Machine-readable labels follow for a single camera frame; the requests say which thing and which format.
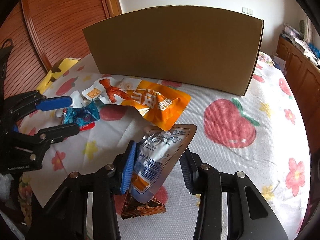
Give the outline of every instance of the black strap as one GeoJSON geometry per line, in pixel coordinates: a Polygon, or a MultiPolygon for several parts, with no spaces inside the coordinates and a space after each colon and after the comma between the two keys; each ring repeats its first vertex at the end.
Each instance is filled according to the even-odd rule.
{"type": "Polygon", "coordinates": [[[0,106],[3,106],[4,102],[4,80],[7,74],[7,64],[10,53],[13,49],[12,39],[7,39],[1,46],[0,49],[0,106]]]}

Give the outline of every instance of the red strawberry pattern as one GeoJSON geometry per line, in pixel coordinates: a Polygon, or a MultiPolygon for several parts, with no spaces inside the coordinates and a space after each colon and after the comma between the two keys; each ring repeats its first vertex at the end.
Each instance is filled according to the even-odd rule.
{"type": "Polygon", "coordinates": [[[261,82],[261,83],[264,83],[264,79],[263,79],[262,76],[258,76],[258,75],[256,75],[256,74],[253,74],[253,75],[252,75],[252,78],[255,79],[256,81],[259,81],[259,82],[261,82]]]}
{"type": "Polygon", "coordinates": [[[161,85],[167,86],[169,88],[172,89],[178,89],[179,87],[181,87],[181,83],[180,82],[174,82],[174,81],[169,81],[169,80],[162,80],[161,81],[161,85]]]}
{"type": "Polygon", "coordinates": [[[56,92],[56,96],[62,96],[65,93],[67,93],[71,88],[75,86],[75,81],[78,79],[78,77],[71,78],[68,81],[66,81],[56,92]]]}
{"type": "Polygon", "coordinates": [[[36,114],[38,112],[39,112],[39,110],[36,110],[36,111],[32,112],[31,114],[29,114],[29,117],[32,117],[34,114],[36,114]]]}
{"type": "MultiPolygon", "coordinates": [[[[116,212],[118,215],[121,215],[121,210],[123,207],[123,203],[125,200],[125,194],[124,195],[113,195],[114,200],[115,200],[115,207],[116,207],[116,212]]],[[[158,192],[155,194],[155,198],[159,200],[162,204],[166,204],[168,201],[168,192],[165,189],[164,186],[161,186],[158,192]]]]}
{"type": "Polygon", "coordinates": [[[262,66],[260,66],[258,63],[256,64],[256,68],[258,68],[258,69],[263,69],[263,67],[262,66]]]}
{"type": "Polygon", "coordinates": [[[65,77],[66,75],[68,75],[70,73],[69,70],[67,70],[62,76],[65,77]]]}
{"type": "Polygon", "coordinates": [[[100,118],[105,121],[120,120],[126,113],[127,107],[119,105],[103,106],[100,111],[100,118]]]}
{"type": "Polygon", "coordinates": [[[81,66],[77,69],[77,71],[80,71],[80,70],[83,70],[84,69],[84,66],[81,66]]]}
{"type": "Polygon", "coordinates": [[[281,90],[289,96],[290,99],[293,99],[291,89],[290,89],[287,81],[284,78],[279,79],[279,86],[280,86],[281,90]]]}
{"type": "Polygon", "coordinates": [[[28,135],[34,136],[36,134],[36,128],[32,128],[28,135]]]}
{"type": "Polygon", "coordinates": [[[258,121],[244,114],[237,99],[218,99],[204,111],[204,132],[208,139],[230,148],[244,148],[256,138],[258,121]]]}

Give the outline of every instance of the strawberry print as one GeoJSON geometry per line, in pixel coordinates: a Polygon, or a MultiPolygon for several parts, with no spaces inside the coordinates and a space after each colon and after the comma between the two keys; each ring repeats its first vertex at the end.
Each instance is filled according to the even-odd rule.
{"type": "Polygon", "coordinates": [[[258,121],[244,114],[237,99],[218,99],[204,111],[204,132],[208,139],[231,148],[244,148],[256,138],[258,121]]]}
{"type": "Polygon", "coordinates": [[[53,164],[53,170],[62,170],[63,169],[63,163],[62,160],[66,157],[66,154],[64,152],[56,151],[56,155],[52,158],[51,163],[53,164]]]}
{"type": "Polygon", "coordinates": [[[62,76],[65,77],[66,75],[68,75],[70,73],[69,70],[67,70],[62,76]]]}
{"type": "MultiPolygon", "coordinates": [[[[121,210],[125,200],[125,194],[123,195],[113,195],[115,200],[116,213],[121,215],[121,210]]],[[[162,204],[166,204],[168,201],[168,192],[164,186],[161,186],[158,192],[155,194],[155,198],[159,200],[162,204]]]]}
{"type": "Polygon", "coordinates": [[[261,67],[258,63],[256,64],[256,68],[258,68],[258,69],[263,69],[263,67],[261,67]]]}
{"type": "Polygon", "coordinates": [[[258,76],[258,75],[256,75],[256,74],[253,74],[253,75],[252,75],[252,78],[255,79],[256,81],[259,81],[259,82],[261,82],[261,83],[264,83],[264,79],[263,79],[262,76],[258,76]]]}
{"type": "Polygon", "coordinates": [[[39,110],[36,110],[36,111],[32,112],[31,114],[29,114],[29,117],[32,117],[34,114],[36,114],[38,112],[39,112],[39,110]]]}
{"type": "Polygon", "coordinates": [[[298,227],[298,229],[297,229],[297,231],[296,231],[296,234],[298,234],[298,233],[300,232],[302,223],[303,223],[303,218],[300,220],[299,227],[298,227]]]}
{"type": "Polygon", "coordinates": [[[17,127],[19,128],[19,130],[20,130],[20,127],[21,127],[21,125],[22,125],[22,121],[23,121],[24,119],[20,119],[19,121],[17,121],[16,122],[16,125],[17,125],[17,127]]]}
{"type": "Polygon", "coordinates": [[[290,188],[292,195],[295,197],[299,193],[299,187],[305,184],[304,163],[296,163],[294,158],[289,159],[289,173],[285,179],[285,185],[290,188]]]}
{"type": "Polygon", "coordinates": [[[179,87],[181,87],[181,83],[180,82],[174,82],[174,81],[169,81],[169,80],[162,80],[161,81],[161,85],[167,86],[169,88],[172,89],[178,89],[179,87]]]}
{"type": "Polygon", "coordinates": [[[105,121],[120,120],[126,113],[127,107],[119,105],[103,106],[100,111],[100,118],[105,121]]]}
{"type": "Polygon", "coordinates": [[[290,109],[285,109],[284,112],[285,112],[286,119],[291,121],[292,124],[296,124],[295,122],[296,116],[292,113],[292,111],[290,109]]]}
{"type": "Polygon", "coordinates": [[[62,96],[65,93],[67,93],[71,88],[75,86],[75,81],[78,79],[78,77],[71,78],[68,81],[66,81],[56,92],[56,96],[62,96]]]}
{"type": "Polygon", "coordinates": [[[36,134],[36,128],[32,128],[28,135],[34,136],[36,134]]]}
{"type": "Polygon", "coordinates": [[[291,89],[290,89],[287,81],[284,78],[279,79],[279,86],[280,86],[281,90],[289,96],[290,99],[293,99],[291,89]]]}
{"type": "Polygon", "coordinates": [[[84,66],[81,66],[77,69],[77,71],[80,71],[80,70],[83,70],[84,69],[84,66]]]}

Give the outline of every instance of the snack packaging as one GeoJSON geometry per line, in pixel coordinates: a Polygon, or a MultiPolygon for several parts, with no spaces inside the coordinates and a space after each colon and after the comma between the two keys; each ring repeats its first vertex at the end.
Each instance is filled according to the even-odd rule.
{"type": "Polygon", "coordinates": [[[135,78],[117,81],[100,78],[82,95],[89,100],[99,98],[102,103],[133,106],[149,122],[169,130],[186,108],[191,97],[181,91],[135,78]]]}
{"type": "Polygon", "coordinates": [[[88,130],[94,127],[94,122],[100,119],[99,111],[94,101],[85,107],[65,108],[65,116],[62,124],[75,122],[80,131],[88,130]]]}
{"type": "Polygon", "coordinates": [[[164,204],[153,197],[147,203],[139,203],[130,195],[126,193],[124,204],[121,211],[121,218],[133,218],[147,215],[154,215],[166,212],[164,204]]]}
{"type": "Polygon", "coordinates": [[[194,124],[175,124],[169,131],[149,128],[139,146],[133,168],[130,194],[146,203],[158,192],[196,133],[194,124]]]}
{"type": "Polygon", "coordinates": [[[73,108],[80,108],[80,107],[85,107],[87,104],[83,101],[81,94],[79,93],[78,90],[74,91],[71,95],[70,95],[71,99],[72,99],[72,104],[70,107],[73,108]]]}

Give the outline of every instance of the brown cardboard box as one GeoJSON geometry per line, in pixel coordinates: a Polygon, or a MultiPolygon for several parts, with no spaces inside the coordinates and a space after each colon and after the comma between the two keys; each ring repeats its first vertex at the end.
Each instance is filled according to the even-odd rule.
{"type": "Polygon", "coordinates": [[[125,13],[83,29],[103,74],[166,79],[244,95],[264,21],[200,6],[125,13]]]}

